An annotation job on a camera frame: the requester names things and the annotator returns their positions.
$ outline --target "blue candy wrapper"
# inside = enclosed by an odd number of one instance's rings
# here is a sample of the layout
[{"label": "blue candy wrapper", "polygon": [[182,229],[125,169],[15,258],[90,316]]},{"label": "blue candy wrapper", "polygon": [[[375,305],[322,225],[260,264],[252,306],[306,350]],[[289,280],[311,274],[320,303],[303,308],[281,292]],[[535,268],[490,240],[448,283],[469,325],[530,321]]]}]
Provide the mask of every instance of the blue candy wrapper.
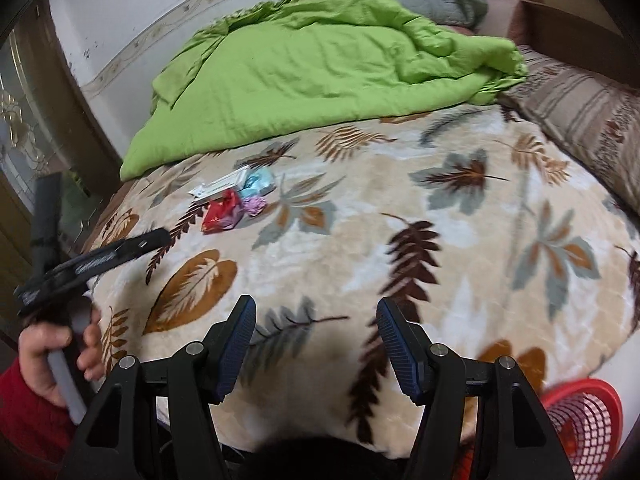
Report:
[{"label": "blue candy wrapper", "polygon": [[265,196],[276,189],[276,181],[269,168],[258,168],[249,174],[244,187],[238,192],[243,200],[251,196]]}]

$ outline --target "plastic basket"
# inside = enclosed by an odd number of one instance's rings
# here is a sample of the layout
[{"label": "plastic basket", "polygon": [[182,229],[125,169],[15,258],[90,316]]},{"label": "plastic basket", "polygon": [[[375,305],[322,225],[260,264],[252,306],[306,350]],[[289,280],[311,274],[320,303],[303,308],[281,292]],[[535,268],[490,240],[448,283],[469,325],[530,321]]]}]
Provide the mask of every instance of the plastic basket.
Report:
[{"label": "plastic basket", "polygon": [[[622,405],[616,391],[605,381],[583,379],[558,386],[540,400],[569,457],[575,480],[598,480],[622,437]],[[467,444],[456,467],[456,480],[469,478],[473,454],[473,445]]]}]

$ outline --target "decorative wallpaper border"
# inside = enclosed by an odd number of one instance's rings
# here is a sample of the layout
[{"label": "decorative wallpaper border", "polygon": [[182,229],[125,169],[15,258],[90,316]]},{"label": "decorative wallpaper border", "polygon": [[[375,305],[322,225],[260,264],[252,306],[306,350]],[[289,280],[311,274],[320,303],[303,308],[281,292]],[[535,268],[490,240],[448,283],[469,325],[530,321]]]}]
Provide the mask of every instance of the decorative wallpaper border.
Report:
[{"label": "decorative wallpaper border", "polygon": [[174,28],[193,19],[212,6],[225,0],[186,0],[173,8],[162,18],[152,23],[125,46],[98,75],[89,83],[81,87],[82,93],[88,99],[97,96],[133,61],[139,58],[153,44],[164,38]]}]

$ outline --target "green comforter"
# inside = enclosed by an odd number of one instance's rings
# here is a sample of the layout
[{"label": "green comforter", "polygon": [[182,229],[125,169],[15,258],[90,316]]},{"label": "green comforter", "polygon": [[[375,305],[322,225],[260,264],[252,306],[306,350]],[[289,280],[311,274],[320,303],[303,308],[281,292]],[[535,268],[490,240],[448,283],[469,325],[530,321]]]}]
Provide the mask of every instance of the green comforter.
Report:
[{"label": "green comforter", "polygon": [[488,104],[524,80],[510,40],[463,36],[396,0],[281,0],[198,31],[153,82],[127,180],[297,130]]}]

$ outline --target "hand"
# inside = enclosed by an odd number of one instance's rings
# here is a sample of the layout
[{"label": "hand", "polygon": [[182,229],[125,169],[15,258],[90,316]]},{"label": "hand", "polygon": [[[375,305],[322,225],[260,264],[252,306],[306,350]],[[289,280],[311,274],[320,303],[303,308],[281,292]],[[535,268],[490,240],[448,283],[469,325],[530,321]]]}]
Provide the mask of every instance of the hand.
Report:
[{"label": "hand", "polygon": [[[96,381],[104,375],[98,321],[100,313],[93,309],[91,324],[82,334],[86,348],[76,362],[87,381]],[[47,352],[68,346],[71,337],[71,329],[67,326],[40,322],[25,328],[18,341],[18,360],[24,382],[33,393],[60,408],[66,408],[66,402],[49,369]]]}]

